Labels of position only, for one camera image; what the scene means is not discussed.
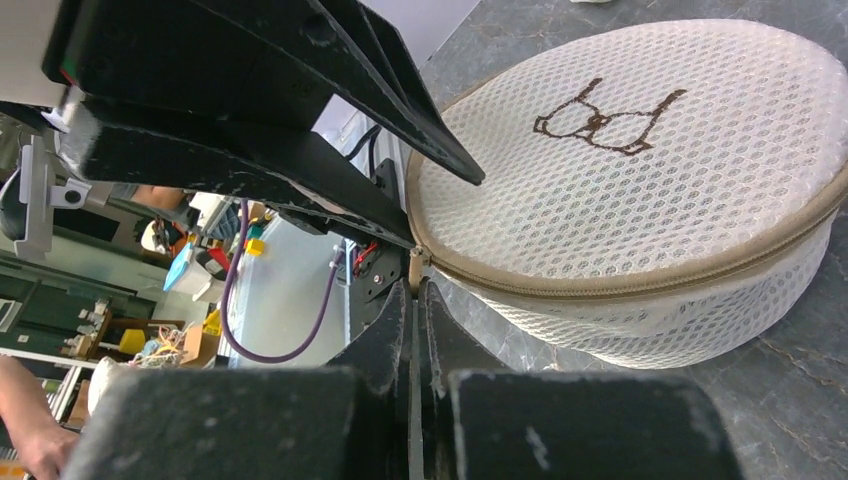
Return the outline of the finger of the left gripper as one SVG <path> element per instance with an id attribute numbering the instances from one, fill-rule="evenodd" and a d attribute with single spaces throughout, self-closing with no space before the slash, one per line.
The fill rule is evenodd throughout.
<path id="1" fill-rule="evenodd" d="M 292 129 L 339 97 L 453 175 L 485 177 L 399 31 L 357 1 L 63 1 L 42 70 L 95 97 Z"/>
<path id="2" fill-rule="evenodd" d="M 405 212 L 309 130 L 89 99 L 61 134 L 59 155 L 88 180 L 252 199 L 415 245 Z"/>

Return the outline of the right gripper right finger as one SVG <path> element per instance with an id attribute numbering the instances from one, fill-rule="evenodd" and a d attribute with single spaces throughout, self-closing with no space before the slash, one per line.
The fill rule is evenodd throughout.
<path id="1" fill-rule="evenodd" d="M 708 395 L 656 373 L 518 372 L 424 282 L 440 469 L 454 479 L 739 479 Z"/>

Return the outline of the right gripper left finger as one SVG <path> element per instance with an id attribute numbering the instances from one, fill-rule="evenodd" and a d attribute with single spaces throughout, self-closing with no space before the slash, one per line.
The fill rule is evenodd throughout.
<path id="1" fill-rule="evenodd" d="M 374 322 L 313 368 L 158 370 L 109 387 L 66 479 L 404 479 L 397 282 Z"/>

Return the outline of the white round tub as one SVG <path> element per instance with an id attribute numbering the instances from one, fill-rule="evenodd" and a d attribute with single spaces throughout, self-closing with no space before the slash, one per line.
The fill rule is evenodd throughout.
<path id="1" fill-rule="evenodd" d="M 524 332 L 627 368 L 693 365 L 774 325 L 847 195 L 845 66 L 752 21 L 574 40 L 442 117 L 486 177 L 410 157 L 431 265 Z"/>

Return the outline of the person's bare hand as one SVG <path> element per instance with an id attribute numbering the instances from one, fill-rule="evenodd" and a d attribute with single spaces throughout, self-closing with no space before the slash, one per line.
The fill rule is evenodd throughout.
<path id="1" fill-rule="evenodd" d="M 5 355 L 1 357 L 1 420 L 27 473 L 40 480 L 61 477 L 80 435 L 55 420 L 38 379 Z"/>

